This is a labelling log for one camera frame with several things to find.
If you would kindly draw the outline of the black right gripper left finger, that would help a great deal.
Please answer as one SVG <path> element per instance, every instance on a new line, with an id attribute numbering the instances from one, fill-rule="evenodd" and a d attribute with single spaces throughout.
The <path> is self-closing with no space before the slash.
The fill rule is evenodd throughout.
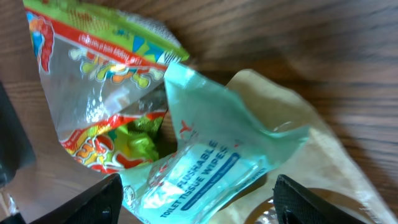
<path id="1" fill-rule="evenodd" d="M 123 200 L 119 174 L 111 174 L 33 224 L 117 224 Z"/>

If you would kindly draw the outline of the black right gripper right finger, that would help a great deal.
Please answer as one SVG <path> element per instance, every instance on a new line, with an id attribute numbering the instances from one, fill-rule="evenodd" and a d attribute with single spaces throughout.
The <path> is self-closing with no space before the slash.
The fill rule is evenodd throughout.
<path id="1" fill-rule="evenodd" d="M 277 176 L 273 191 L 280 224 L 366 224 L 359 202 L 341 193 L 308 189 L 284 174 Z"/>

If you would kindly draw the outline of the clear cookie bag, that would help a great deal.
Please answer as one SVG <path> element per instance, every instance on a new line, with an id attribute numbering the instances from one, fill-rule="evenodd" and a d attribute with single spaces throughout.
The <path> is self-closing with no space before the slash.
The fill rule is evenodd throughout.
<path id="1" fill-rule="evenodd" d="M 310 130 L 302 149 L 220 210 L 211 223 L 277 223 L 273 189 L 280 174 L 362 222 L 397 223 L 377 190 L 309 102 L 249 69 L 239 71 L 226 86 L 240 94 L 267 128 L 281 132 L 307 124 Z"/>

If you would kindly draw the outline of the mint green tissue pack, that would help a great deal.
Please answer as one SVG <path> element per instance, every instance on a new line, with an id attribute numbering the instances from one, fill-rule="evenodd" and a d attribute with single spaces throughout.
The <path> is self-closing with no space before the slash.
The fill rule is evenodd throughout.
<path id="1" fill-rule="evenodd" d="M 164 84 L 177 152 L 119 174 L 123 207 L 143 223 L 207 223 L 308 140 L 306 126 L 266 129 L 236 93 L 182 64 Z"/>

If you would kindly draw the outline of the green gummy candy bag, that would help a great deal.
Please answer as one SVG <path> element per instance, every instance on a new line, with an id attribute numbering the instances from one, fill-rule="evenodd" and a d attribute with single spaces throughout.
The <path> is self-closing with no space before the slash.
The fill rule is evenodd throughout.
<path id="1" fill-rule="evenodd" d="M 81 1 L 25 0 L 58 140 L 80 164 L 111 174 L 159 158 L 164 73 L 188 52 L 163 23 Z"/>

